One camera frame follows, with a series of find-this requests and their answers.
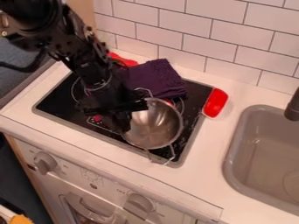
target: gray sink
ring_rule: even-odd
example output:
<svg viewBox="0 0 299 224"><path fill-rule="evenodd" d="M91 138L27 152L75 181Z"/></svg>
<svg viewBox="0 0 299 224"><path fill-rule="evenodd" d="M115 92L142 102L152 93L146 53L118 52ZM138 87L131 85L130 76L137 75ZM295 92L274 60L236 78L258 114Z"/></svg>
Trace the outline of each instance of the gray sink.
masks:
<svg viewBox="0 0 299 224"><path fill-rule="evenodd" d="M299 122L278 108L245 109L223 173L237 192L299 216Z"/></svg>

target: white subway tile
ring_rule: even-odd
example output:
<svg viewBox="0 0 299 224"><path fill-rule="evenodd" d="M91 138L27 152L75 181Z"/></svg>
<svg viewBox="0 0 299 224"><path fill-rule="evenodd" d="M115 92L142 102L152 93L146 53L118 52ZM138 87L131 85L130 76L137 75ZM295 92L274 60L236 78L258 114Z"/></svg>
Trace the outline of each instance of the white subway tile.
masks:
<svg viewBox="0 0 299 224"><path fill-rule="evenodd" d="M246 2L257 3L257 4L269 4L274 6L283 6L284 0L244 0Z"/></svg>
<svg viewBox="0 0 299 224"><path fill-rule="evenodd" d="M270 51L299 57L299 37L277 32Z"/></svg>
<svg viewBox="0 0 299 224"><path fill-rule="evenodd" d="M150 43L181 49L182 37L181 33L175 31L137 24L137 38Z"/></svg>
<svg viewBox="0 0 299 224"><path fill-rule="evenodd" d="M138 4L147 4L171 11L184 11L185 0L136 0Z"/></svg>
<svg viewBox="0 0 299 224"><path fill-rule="evenodd" d="M236 63L274 73L293 75L298 59L240 46Z"/></svg>
<svg viewBox="0 0 299 224"><path fill-rule="evenodd" d="M295 25L296 21L299 21L299 11L250 3L245 24L299 34L299 25Z"/></svg>
<svg viewBox="0 0 299 224"><path fill-rule="evenodd" d="M234 0L188 0L187 13L242 23L247 3Z"/></svg>
<svg viewBox="0 0 299 224"><path fill-rule="evenodd" d="M135 24L116 17L107 17L95 14L97 28L105 32L112 32L134 38L136 35Z"/></svg>
<svg viewBox="0 0 299 224"><path fill-rule="evenodd" d="M299 79L277 73L262 72L259 87L292 95L299 86Z"/></svg>
<svg viewBox="0 0 299 224"><path fill-rule="evenodd" d="M263 50L269 48L273 33L273 31L216 20L212 25L212 39Z"/></svg>
<svg viewBox="0 0 299 224"><path fill-rule="evenodd" d="M159 46L159 58L168 59L170 63L200 72L205 68L205 57Z"/></svg>
<svg viewBox="0 0 299 224"><path fill-rule="evenodd" d="M147 25L157 25L158 9L136 3L113 0L115 17L133 20Z"/></svg>
<svg viewBox="0 0 299 224"><path fill-rule="evenodd" d="M257 84L261 74L261 70L217 59L207 60L205 72L252 85Z"/></svg>
<svg viewBox="0 0 299 224"><path fill-rule="evenodd" d="M94 11L112 16L111 0L94 0Z"/></svg>
<svg viewBox="0 0 299 224"><path fill-rule="evenodd" d="M160 26L166 29L209 37L212 20L179 12L160 10Z"/></svg>
<svg viewBox="0 0 299 224"><path fill-rule="evenodd" d="M117 48L129 53L139 54L148 58L156 59L157 45L140 40L117 36Z"/></svg>
<svg viewBox="0 0 299 224"><path fill-rule="evenodd" d="M184 35L184 49L190 53L197 53L208 57L233 61L237 46L208 38L198 38Z"/></svg>
<svg viewBox="0 0 299 224"><path fill-rule="evenodd" d="M115 45L115 35L106 31L97 31L97 37L100 42L105 42L108 48L116 48Z"/></svg>
<svg viewBox="0 0 299 224"><path fill-rule="evenodd" d="M299 67L297 68L296 72L295 72L295 77L299 78Z"/></svg>
<svg viewBox="0 0 299 224"><path fill-rule="evenodd" d="M298 0L287 0L284 4L285 8L299 10L299 1Z"/></svg>

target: purple towel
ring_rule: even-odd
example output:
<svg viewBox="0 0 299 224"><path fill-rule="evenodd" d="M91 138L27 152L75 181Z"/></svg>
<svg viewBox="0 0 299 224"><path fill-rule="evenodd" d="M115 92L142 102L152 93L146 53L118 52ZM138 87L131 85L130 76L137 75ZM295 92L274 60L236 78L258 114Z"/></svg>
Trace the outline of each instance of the purple towel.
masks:
<svg viewBox="0 0 299 224"><path fill-rule="evenodd" d="M187 94L184 81L167 59L133 66L122 71L120 76L128 88L147 88L156 98L176 98Z"/></svg>

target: red object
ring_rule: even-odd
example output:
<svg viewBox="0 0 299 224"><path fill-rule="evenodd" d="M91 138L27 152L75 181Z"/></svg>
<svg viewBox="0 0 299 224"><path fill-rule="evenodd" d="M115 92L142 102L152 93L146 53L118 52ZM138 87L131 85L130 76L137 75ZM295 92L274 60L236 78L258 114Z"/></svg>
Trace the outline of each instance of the red object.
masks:
<svg viewBox="0 0 299 224"><path fill-rule="evenodd" d="M170 99L164 99L164 100L173 106L173 102Z"/></svg>
<svg viewBox="0 0 299 224"><path fill-rule="evenodd" d="M110 52L108 54L108 56L113 59L113 60L119 60L122 64L124 64L126 67L135 67L138 66L138 62L132 59L124 59L121 56L119 56L118 54L114 53L114 52Z"/></svg>
<svg viewBox="0 0 299 224"><path fill-rule="evenodd" d="M94 121L99 123L101 121L101 116L100 115L94 115L93 117Z"/></svg>
<svg viewBox="0 0 299 224"><path fill-rule="evenodd" d="M216 117L226 105L228 95L221 89L214 88L204 106L204 114L211 118Z"/></svg>

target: metal bowl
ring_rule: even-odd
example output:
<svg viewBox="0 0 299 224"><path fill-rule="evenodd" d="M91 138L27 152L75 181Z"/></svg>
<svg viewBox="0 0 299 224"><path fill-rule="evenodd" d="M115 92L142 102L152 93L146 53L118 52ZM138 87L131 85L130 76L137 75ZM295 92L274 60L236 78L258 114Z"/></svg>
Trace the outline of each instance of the metal bowl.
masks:
<svg viewBox="0 0 299 224"><path fill-rule="evenodd" d="M123 139L145 150L163 148L181 135L183 118L175 107L157 98L146 98L148 110L132 112L131 130Z"/></svg>

